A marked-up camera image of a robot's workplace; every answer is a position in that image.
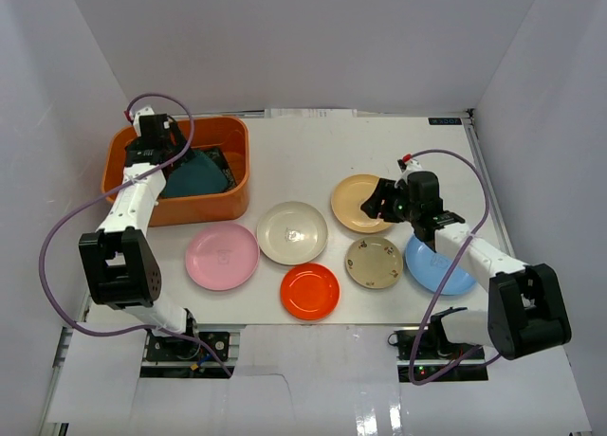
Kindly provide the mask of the yellow round plate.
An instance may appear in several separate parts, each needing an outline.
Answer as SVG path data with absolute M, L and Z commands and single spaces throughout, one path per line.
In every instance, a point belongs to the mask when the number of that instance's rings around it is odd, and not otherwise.
M 346 177 L 334 188 L 331 209 L 335 217 L 347 228 L 365 234 L 385 231 L 391 224 L 367 216 L 360 206 L 372 195 L 379 178 L 371 174 Z

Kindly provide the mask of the dark teal square plate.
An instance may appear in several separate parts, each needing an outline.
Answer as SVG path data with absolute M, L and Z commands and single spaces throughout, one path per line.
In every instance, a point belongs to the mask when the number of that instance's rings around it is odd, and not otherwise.
M 194 197 L 207 194 L 203 189 L 204 176 L 203 167 L 195 162 L 196 156 L 183 162 L 178 167 L 172 167 L 167 179 L 165 189 L 162 191 L 163 198 Z

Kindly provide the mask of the blue round plate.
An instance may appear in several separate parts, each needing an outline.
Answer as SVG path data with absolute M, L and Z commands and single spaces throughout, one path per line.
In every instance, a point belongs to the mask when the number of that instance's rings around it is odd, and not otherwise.
M 431 292 L 436 291 L 452 264 L 452 260 L 433 252 L 414 235 L 406 244 L 404 259 L 417 283 Z M 471 291 L 475 285 L 476 280 L 463 268 L 457 266 L 447 280 L 442 295 L 464 295 Z

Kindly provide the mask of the cream round plate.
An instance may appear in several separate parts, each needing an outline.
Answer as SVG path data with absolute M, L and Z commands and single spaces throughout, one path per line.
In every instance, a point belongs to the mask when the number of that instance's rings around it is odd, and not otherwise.
M 256 237 L 273 262 L 298 265 L 316 259 L 328 242 L 328 225 L 313 206 L 296 201 L 269 209 L 259 220 Z

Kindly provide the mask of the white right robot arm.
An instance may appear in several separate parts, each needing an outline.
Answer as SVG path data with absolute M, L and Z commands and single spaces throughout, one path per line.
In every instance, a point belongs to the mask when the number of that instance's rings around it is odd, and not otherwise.
M 415 238 L 487 291 L 485 311 L 451 309 L 430 317 L 428 345 L 435 356 L 451 358 L 468 344 L 492 347 L 513 360 L 571 340 L 555 270 L 545 263 L 524 263 L 477 237 L 464 218 L 444 209 L 434 173 L 407 173 L 397 181 L 381 178 L 361 209 L 388 223 L 409 223 Z

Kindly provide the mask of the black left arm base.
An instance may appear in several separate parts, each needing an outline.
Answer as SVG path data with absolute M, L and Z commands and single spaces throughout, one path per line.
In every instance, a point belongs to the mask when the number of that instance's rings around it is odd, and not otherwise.
M 198 337 L 204 343 L 204 346 L 180 338 L 149 334 L 146 339 L 143 359 L 148 362 L 194 362 L 206 356 L 213 359 L 212 354 L 206 349 L 206 346 L 208 346 L 222 361 L 228 360 L 229 332 L 199 332 Z

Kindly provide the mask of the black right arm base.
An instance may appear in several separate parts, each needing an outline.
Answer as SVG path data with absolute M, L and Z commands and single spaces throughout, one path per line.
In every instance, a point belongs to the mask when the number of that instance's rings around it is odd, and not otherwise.
M 387 343 L 396 349 L 396 366 L 400 383 L 410 383 L 409 364 L 414 346 L 416 330 L 393 331 Z M 436 382 L 484 382 L 488 381 L 486 356 L 483 348 L 474 348 L 468 344 L 454 344 L 438 348 L 430 335 L 421 337 L 414 362 L 414 378 L 421 381 L 446 368 L 461 355 L 473 350 L 470 357 L 436 379 Z

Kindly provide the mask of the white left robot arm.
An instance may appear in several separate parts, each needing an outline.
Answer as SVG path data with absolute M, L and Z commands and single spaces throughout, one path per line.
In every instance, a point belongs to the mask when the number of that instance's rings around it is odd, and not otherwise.
M 160 267 L 146 233 L 157 200 L 167 184 L 159 165 L 188 148 L 166 114 L 146 106 L 134 114 L 137 137 L 126 147 L 124 185 L 103 222 L 79 241 L 84 274 L 93 301 L 122 311 L 168 337 L 168 348 L 189 359 L 200 348 L 189 310 L 162 291 Z

